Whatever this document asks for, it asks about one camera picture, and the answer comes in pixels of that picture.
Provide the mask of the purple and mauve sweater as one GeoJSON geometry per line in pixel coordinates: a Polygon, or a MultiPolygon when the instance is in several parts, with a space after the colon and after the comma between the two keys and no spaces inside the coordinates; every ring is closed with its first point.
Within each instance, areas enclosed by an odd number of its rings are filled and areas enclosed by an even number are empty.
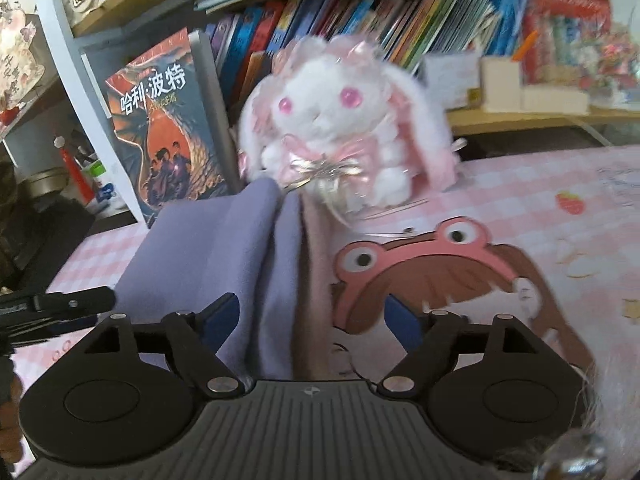
{"type": "Polygon", "coordinates": [[[332,336],[331,225],[307,193],[259,179],[236,195],[164,207],[115,286],[116,308],[135,323],[200,312],[227,292],[239,321],[204,341],[251,379],[323,380],[332,336]]]}

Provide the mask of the dark brown jacket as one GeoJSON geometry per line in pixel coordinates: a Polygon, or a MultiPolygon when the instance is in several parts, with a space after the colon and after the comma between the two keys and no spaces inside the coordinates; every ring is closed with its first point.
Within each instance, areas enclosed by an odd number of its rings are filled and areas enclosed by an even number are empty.
{"type": "Polygon", "coordinates": [[[35,211],[24,199],[14,166],[1,162],[1,287],[15,290],[28,265],[35,211]]]}

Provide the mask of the white pen cup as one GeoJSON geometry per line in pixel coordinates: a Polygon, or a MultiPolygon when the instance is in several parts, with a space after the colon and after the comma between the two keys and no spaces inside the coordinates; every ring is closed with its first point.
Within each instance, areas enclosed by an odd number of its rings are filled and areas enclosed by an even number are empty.
{"type": "Polygon", "coordinates": [[[96,212],[106,210],[123,211],[127,209],[126,203],[122,200],[122,196],[116,191],[113,179],[100,160],[96,160],[90,165],[85,166],[82,172],[91,184],[94,192],[96,206],[94,206],[93,209],[96,212]]]}

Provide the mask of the Harry Potter book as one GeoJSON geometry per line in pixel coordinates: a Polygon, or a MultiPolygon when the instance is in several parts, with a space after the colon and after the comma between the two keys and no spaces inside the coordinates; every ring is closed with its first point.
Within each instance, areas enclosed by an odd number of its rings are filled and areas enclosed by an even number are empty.
{"type": "Polygon", "coordinates": [[[105,81],[114,150],[146,224],[176,200],[242,190],[209,38],[181,29],[105,81]]]}

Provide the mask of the pink white plush bunny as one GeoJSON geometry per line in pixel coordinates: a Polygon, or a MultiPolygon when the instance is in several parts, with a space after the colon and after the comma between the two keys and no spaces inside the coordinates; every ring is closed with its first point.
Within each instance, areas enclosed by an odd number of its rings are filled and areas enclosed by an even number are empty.
{"type": "Polygon", "coordinates": [[[273,57],[239,120],[241,174],[303,188],[338,214],[409,203],[457,182],[442,107],[358,36],[306,36],[273,57]]]}

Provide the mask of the white floral bouquet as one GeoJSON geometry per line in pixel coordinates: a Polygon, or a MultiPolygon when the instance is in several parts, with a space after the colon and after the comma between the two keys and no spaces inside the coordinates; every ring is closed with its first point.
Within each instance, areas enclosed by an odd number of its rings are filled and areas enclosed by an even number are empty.
{"type": "Polygon", "coordinates": [[[1,11],[1,125],[8,126],[35,99],[47,73],[43,34],[34,14],[1,11]]]}

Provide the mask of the beige storage box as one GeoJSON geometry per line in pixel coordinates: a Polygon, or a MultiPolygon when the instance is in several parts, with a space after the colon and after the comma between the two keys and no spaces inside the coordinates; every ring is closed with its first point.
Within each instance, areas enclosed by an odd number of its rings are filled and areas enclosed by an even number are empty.
{"type": "Polygon", "coordinates": [[[526,84],[521,64],[474,51],[427,54],[419,75],[445,110],[481,108],[486,113],[586,116],[589,96],[575,87],[526,84]]]}

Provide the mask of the white wooden bookshelf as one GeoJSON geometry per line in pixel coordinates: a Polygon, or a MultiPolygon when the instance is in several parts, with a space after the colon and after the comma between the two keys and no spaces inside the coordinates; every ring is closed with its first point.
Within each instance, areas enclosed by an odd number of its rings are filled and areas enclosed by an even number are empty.
{"type": "MultiPolygon", "coordinates": [[[[156,55],[167,37],[194,34],[206,60],[198,68],[210,110],[206,158],[219,183],[197,196],[235,192],[240,178],[231,128],[277,52],[311,34],[334,38],[356,32],[380,0],[35,0],[43,35],[70,102],[127,208],[139,222],[155,214],[144,198],[151,139],[146,118],[153,103],[144,77],[128,76],[129,61],[156,55]]],[[[414,73],[439,40],[442,0],[385,0],[390,17],[375,37],[383,58],[414,73]]]]}

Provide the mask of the colourful paper flower ornament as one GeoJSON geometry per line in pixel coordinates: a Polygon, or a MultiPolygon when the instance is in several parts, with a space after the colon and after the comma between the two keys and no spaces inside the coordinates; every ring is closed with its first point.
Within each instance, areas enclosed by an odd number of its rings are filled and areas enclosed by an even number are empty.
{"type": "Polygon", "coordinates": [[[614,24],[608,32],[582,38],[570,45],[578,68],[578,87],[592,106],[611,110],[639,110],[639,44],[629,29],[614,24]]]}

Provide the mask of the row of colourful books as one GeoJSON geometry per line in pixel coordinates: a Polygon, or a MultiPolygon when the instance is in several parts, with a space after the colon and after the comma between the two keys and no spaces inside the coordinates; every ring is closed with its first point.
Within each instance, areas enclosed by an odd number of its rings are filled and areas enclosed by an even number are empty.
{"type": "Polygon", "coordinates": [[[307,36],[357,36],[413,75],[424,55],[474,51],[510,58],[528,0],[268,0],[209,24],[224,104],[236,113],[276,54],[307,36]]]}

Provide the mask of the red book box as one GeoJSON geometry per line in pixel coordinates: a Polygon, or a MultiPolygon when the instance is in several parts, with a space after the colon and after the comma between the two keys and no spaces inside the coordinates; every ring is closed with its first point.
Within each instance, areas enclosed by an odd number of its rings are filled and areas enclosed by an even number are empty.
{"type": "Polygon", "coordinates": [[[522,35],[537,37],[522,59],[525,81],[586,88],[610,27],[610,0],[528,0],[522,35]]]}

